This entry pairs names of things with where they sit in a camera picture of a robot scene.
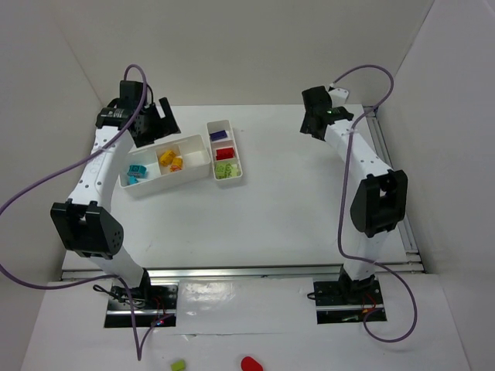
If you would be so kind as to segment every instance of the wire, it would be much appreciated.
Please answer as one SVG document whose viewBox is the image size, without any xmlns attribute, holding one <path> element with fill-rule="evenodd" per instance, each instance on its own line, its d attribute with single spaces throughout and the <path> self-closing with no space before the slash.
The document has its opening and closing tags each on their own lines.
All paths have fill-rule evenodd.
<svg viewBox="0 0 495 371">
<path fill-rule="evenodd" d="M 153 298 L 154 301 L 156 301 L 156 315 L 155 315 L 155 320 L 158 319 L 158 315 L 160 314 L 160 302 L 158 301 L 157 298 Z"/>
<path fill-rule="evenodd" d="M 97 156 L 99 156 L 103 151 L 105 151 L 108 148 L 110 148 L 129 129 L 129 127 L 132 125 L 132 123 L 134 122 L 134 120 L 138 116 L 139 111 L 142 109 L 142 107 L 143 107 L 143 105 L 145 103 L 146 93 L 147 93 L 147 86 L 148 86 L 148 83 L 146 81 L 145 71 L 143 71 L 143 69 L 140 66 L 138 66 L 137 64 L 131 64 L 131 65 L 129 65 L 125 69 L 124 80 L 127 80 L 127 76 L 128 76 L 129 70 L 131 70 L 132 68 L 137 69 L 139 71 L 139 73 L 141 74 L 142 83 L 143 83 L 144 89 L 142 90 L 141 99 L 139 100 L 138 106 L 136 107 L 134 113 L 129 118 L 128 122 L 124 125 L 124 127 L 110 141 L 108 141 L 106 145 L 104 145 L 103 147 L 99 148 L 98 150 L 96 150 L 91 155 L 87 156 L 86 158 L 83 158 L 82 160 L 80 160 L 78 162 L 73 163 L 72 165 L 67 166 L 66 168 L 62 168 L 61 170 L 58 170 L 58 171 L 54 172 L 53 174 L 50 174 L 50 175 L 47 175 L 44 178 L 41 178 L 37 182 L 34 182 L 32 185 L 28 185 L 27 187 L 25 187 L 24 189 L 22 189 L 21 191 L 19 191 L 18 193 L 16 193 L 14 196 L 12 196 L 10 199 L 8 199 L 0 207 L 0 216 L 17 199 L 19 199 L 20 197 L 24 196 L 26 193 L 32 191 L 34 188 L 42 185 L 45 182 L 48 182 L 51 179 L 56 178 L 59 175 L 65 174 L 66 172 L 69 172 L 70 170 L 73 170 L 73 169 L 75 169 L 75 168 L 77 168 L 77 167 L 79 167 L 79 166 L 81 166 L 83 164 L 86 164 L 87 162 L 89 162 L 89 161 L 93 160 L 94 158 L 96 158 Z M 88 282 L 103 280 L 103 279 L 107 279 L 107 278 L 116 278 L 116 279 L 118 279 L 124 285 L 124 288 L 126 290 L 126 293 L 127 293 L 128 299 L 129 299 L 129 306 L 131 307 L 132 331 L 134 332 L 134 340 L 135 340 L 135 344 L 136 344 L 136 352 L 137 352 L 138 360 L 139 361 L 141 360 L 142 347 L 144 345 L 144 342 L 146 340 L 146 337 L 148 336 L 148 334 L 150 333 L 150 331 L 153 329 L 153 327 L 156 326 L 156 323 L 158 323 L 158 322 L 156 322 L 154 325 L 152 325 L 152 327 L 143 336 L 142 343 L 139 344 L 138 330 L 137 330 L 137 327 L 136 327 L 136 318 L 135 318 L 135 313 L 134 313 L 134 304 L 133 304 L 133 299 L 132 299 L 131 291 L 129 290 L 129 287 L 127 286 L 127 284 L 125 283 L 125 281 L 122 278 L 120 278 L 120 277 L 118 277 L 118 276 L 116 276 L 114 274 L 104 274 L 104 275 L 101 275 L 101 276 L 98 276 L 98 277 L 87 278 L 85 280 L 78 281 L 78 282 L 72 282 L 70 284 L 61 284 L 61 285 L 58 285 L 58 286 L 45 286 L 45 285 L 41 285 L 41 284 L 31 284 L 31 283 L 29 283 L 27 281 L 23 281 L 20 278 L 17 278 L 12 273 L 10 273 L 9 271 L 7 271 L 7 269 L 2 264 L 0 264 L 0 273 L 2 273 L 4 276 L 6 276 L 10 281 L 15 282 L 16 284 L 20 284 L 21 286 L 24 286 L 25 288 L 32 288 L 34 290 L 47 290 L 47 291 L 60 290 L 60 289 L 63 289 L 63 288 L 73 288 L 73 287 L 79 286 L 81 284 L 86 284 Z"/>
<path fill-rule="evenodd" d="M 109 107 L 109 108 L 115 108 L 115 105 L 117 104 L 117 102 L 118 102 L 118 98 L 114 98 L 114 99 L 112 99 L 110 101 L 109 104 L 107 104 L 107 107 Z"/>
<path fill-rule="evenodd" d="M 363 325 L 364 325 L 364 328 L 366 329 L 367 333 L 373 338 L 373 339 L 376 339 L 380 342 L 401 342 L 402 340 L 406 339 L 407 337 L 409 337 L 409 335 L 411 333 L 413 333 L 413 331 L 415 330 L 416 328 L 416 325 L 418 323 L 418 306 L 416 304 L 416 299 L 415 299 L 415 296 L 414 294 L 412 293 L 412 290 L 411 288 L 409 287 L 408 283 L 406 281 L 404 281 L 404 279 L 399 275 L 397 274 L 396 272 L 394 272 L 392 269 L 390 269 L 389 267 L 387 267 L 386 265 L 382 264 L 382 263 L 378 263 L 377 261 L 373 261 L 371 259 L 367 259 L 365 257 L 355 257 L 353 255 L 349 255 L 349 254 L 346 254 L 342 248 L 342 232 L 343 232 L 343 220 L 344 220 L 344 216 L 345 216 L 345 209 L 346 209 L 346 197 L 347 197 L 347 184 L 349 182 L 349 168 L 350 168 L 350 155 L 351 155 L 351 151 L 352 151 L 352 146 L 353 146 L 353 136 L 354 136 L 354 128 L 357 126 L 357 124 L 359 124 L 359 122 L 365 118 L 370 112 L 373 112 L 375 111 L 378 107 L 380 107 L 380 105 L 382 103 L 384 103 L 388 97 L 390 96 L 390 94 L 392 93 L 392 90 L 394 89 L 394 78 L 393 76 L 391 75 L 390 72 L 388 72 L 388 70 L 386 70 L 385 68 L 383 68 L 382 66 L 378 66 L 378 65 L 375 65 L 375 64 L 364 64 L 364 65 L 361 65 L 361 66 L 356 66 L 354 67 L 353 69 L 351 70 L 348 70 L 347 72 L 345 72 L 344 74 L 342 74 L 341 76 L 339 76 L 333 83 L 337 83 L 339 82 L 340 80 L 342 80 L 345 76 L 347 76 L 348 74 L 354 72 L 354 71 L 357 71 L 357 70 L 362 70 L 364 68 L 371 68 L 371 69 L 375 69 L 375 70 L 380 70 L 381 72 L 385 73 L 388 77 L 388 79 L 390 80 L 390 87 L 388 89 L 388 92 L 384 95 L 383 98 L 381 98 L 378 103 L 376 103 L 371 109 L 363 112 L 356 120 L 355 122 L 352 124 L 351 126 L 351 130 L 350 130 L 350 133 L 349 133 L 349 144 L 347 145 L 347 153 L 346 153 L 346 164 L 345 164 L 345 170 L 344 170 L 344 173 L 343 173 L 343 187 L 342 187 L 342 198 L 340 200 L 340 214 L 339 214 L 339 227 L 338 227 L 338 231 L 337 231 L 337 247 L 339 249 L 339 253 L 340 255 L 342 255 L 343 257 L 345 257 L 346 259 L 351 259 L 351 260 L 358 260 L 358 261 L 363 261 L 364 263 L 369 263 L 369 264 L 374 264 L 376 265 L 377 267 L 380 267 L 382 269 L 385 269 L 388 273 L 392 274 L 393 276 L 395 276 L 406 288 L 406 290 L 408 291 L 409 293 L 409 296 L 411 297 L 411 301 L 412 301 L 412 307 L 414 309 L 414 318 L 412 320 L 412 325 L 410 327 L 410 329 L 405 333 L 403 334 L 403 336 L 399 336 L 398 338 L 395 338 L 395 339 L 383 339 L 383 338 L 380 338 L 378 336 L 376 336 L 373 332 L 371 332 L 371 330 L 368 328 L 367 326 L 367 319 L 368 317 L 373 313 L 375 312 L 377 309 L 375 309 L 374 311 L 369 311 L 363 318 Z"/>
<path fill-rule="evenodd" d="M 163 303 L 163 298 L 162 297 L 160 297 L 160 301 L 162 302 L 163 315 L 165 315 L 165 304 Z"/>
<path fill-rule="evenodd" d="M 364 305 L 366 304 L 366 302 L 364 300 L 365 297 L 368 297 L 371 300 L 371 302 L 373 303 L 373 307 L 366 308 L 366 309 L 364 308 Z M 365 313 L 368 313 L 369 311 L 373 311 L 376 307 L 377 307 L 377 302 L 374 300 L 374 298 L 370 294 L 366 293 L 363 296 L 363 304 L 361 305 L 361 310 L 362 310 L 361 314 L 364 315 Z"/>
<path fill-rule="evenodd" d="M 155 95 L 153 94 L 153 89 L 148 85 L 149 93 L 152 95 L 152 102 L 149 104 L 150 106 L 155 103 Z"/>
<path fill-rule="evenodd" d="M 108 291 L 108 290 L 105 290 L 103 287 L 101 287 L 99 284 L 94 284 L 93 285 L 93 290 L 95 290 L 96 292 L 102 292 L 104 294 L 107 294 L 108 296 L 110 296 L 111 298 L 113 298 L 114 300 L 118 301 L 119 303 L 125 303 L 127 305 L 131 305 L 131 301 L 128 300 L 128 299 L 123 299 L 122 296 L 119 296 L 117 294 L 115 294 L 114 292 L 111 292 L 111 291 Z M 143 299 L 134 299 L 132 301 L 132 304 L 134 304 L 134 306 L 136 308 L 143 308 L 145 305 L 146 305 L 146 301 L 143 300 Z"/>
</svg>

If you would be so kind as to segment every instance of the red toy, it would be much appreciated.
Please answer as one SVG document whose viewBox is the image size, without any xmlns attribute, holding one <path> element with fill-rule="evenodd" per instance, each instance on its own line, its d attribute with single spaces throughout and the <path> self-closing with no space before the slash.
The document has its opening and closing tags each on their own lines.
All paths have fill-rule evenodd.
<svg viewBox="0 0 495 371">
<path fill-rule="evenodd" d="M 242 371 L 263 371 L 263 367 L 251 357 L 244 357 L 241 362 Z"/>
<path fill-rule="evenodd" d="M 235 157 L 235 152 L 233 148 L 217 149 L 217 161 L 226 160 L 228 158 L 234 158 L 234 157 Z"/>
</svg>

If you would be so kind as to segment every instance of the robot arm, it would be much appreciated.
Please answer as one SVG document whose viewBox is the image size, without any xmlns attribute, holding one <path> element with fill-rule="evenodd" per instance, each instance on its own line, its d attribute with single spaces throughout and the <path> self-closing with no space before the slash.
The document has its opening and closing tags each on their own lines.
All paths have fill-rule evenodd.
<svg viewBox="0 0 495 371">
<path fill-rule="evenodd" d="M 121 81 L 120 97 L 97 117 L 91 153 L 98 151 L 125 125 L 138 106 L 142 83 Z M 93 261 L 107 274 L 124 279 L 136 298 L 146 297 L 151 286 L 146 269 L 137 265 L 123 246 L 122 225 L 110 214 L 111 197 L 126 155 L 133 145 L 180 132 L 166 98 L 159 101 L 165 117 L 151 103 L 110 148 L 86 164 L 83 175 L 64 203 L 54 203 L 50 215 L 67 250 Z"/>
<path fill-rule="evenodd" d="M 306 115 L 301 132 L 326 141 L 346 161 L 353 115 L 344 107 L 332 107 L 332 95 L 325 87 L 302 92 Z M 350 217 L 362 234 L 357 245 L 347 247 L 347 253 L 376 261 L 388 234 L 404 219 L 408 178 L 381 161 L 359 133 L 353 133 L 350 176 L 358 184 Z M 340 272 L 341 288 L 346 293 L 362 291 L 373 283 L 374 272 L 373 264 L 346 259 Z"/>
</svg>

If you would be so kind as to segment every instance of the white backdrop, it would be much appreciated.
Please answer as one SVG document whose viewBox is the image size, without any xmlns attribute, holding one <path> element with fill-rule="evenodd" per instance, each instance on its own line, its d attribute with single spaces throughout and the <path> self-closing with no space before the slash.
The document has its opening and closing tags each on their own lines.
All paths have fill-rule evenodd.
<svg viewBox="0 0 495 371">
<path fill-rule="evenodd" d="M 437 0 L 379 112 L 394 165 L 409 176 L 419 248 L 473 370 L 495 362 L 494 38 L 494 0 Z"/>
<path fill-rule="evenodd" d="M 0 202 L 21 187 L 87 153 L 100 103 L 50 14 L 37 0 L 2 3 L 0 11 Z M 13 204 L 0 220 L 0 261 L 38 284 L 60 272 L 64 249 L 50 207 L 64 201 L 78 171 Z M 20 369 L 42 291 L 0 275 L 0 365 Z"/>
<path fill-rule="evenodd" d="M 50 0 L 100 99 L 139 63 L 175 105 L 300 104 L 301 91 L 352 66 L 395 73 L 432 0 Z M 352 103 L 386 87 L 346 81 Z"/>
</svg>

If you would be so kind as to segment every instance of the white compartment tray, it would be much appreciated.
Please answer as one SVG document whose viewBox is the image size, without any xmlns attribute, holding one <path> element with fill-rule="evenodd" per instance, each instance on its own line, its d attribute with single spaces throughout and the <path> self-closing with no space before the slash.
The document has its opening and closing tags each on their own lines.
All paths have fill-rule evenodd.
<svg viewBox="0 0 495 371">
<path fill-rule="evenodd" d="M 183 159 L 182 170 L 170 172 L 169 166 L 160 165 L 160 156 L 169 149 Z M 210 174 L 210 163 L 211 159 L 201 135 L 193 135 L 129 152 L 119 174 L 119 184 L 133 197 L 146 196 L 207 177 Z M 146 176 L 133 185 L 129 185 L 127 175 L 130 165 L 146 167 Z"/>
<path fill-rule="evenodd" d="M 217 181 L 217 184 L 219 186 L 227 186 L 231 185 L 234 183 L 238 183 L 242 179 L 243 175 L 243 170 L 241 166 L 241 158 L 239 156 L 239 151 L 237 150 L 237 144 L 235 142 L 235 137 L 234 137 L 234 130 L 230 126 L 230 122 L 228 120 L 222 120 L 222 121 L 212 121 L 207 123 L 207 130 L 208 130 L 208 142 L 210 143 L 210 151 L 211 151 L 211 156 L 213 158 L 213 162 L 211 163 L 211 167 L 213 169 L 213 177 Z M 227 133 L 227 137 L 212 141 L 210 139 L 210 134 L 216 133 L 218 131 L 225 130 Z M 233 148 L 234 149 L 234 157 L 225 159 L 225 160 L 219 160 L 217 161 L 217 150 L 222 149 L 222 148 Z M 230 177 L 230 178 L 223 178 L 219 179 L 217 178 L 217 174 L 215 174 L 215 166 L 217 164 L 231 164 L 231 165 L 236 165 L 238 168 L 238 174 L 237 176 Z"/>
</svg>

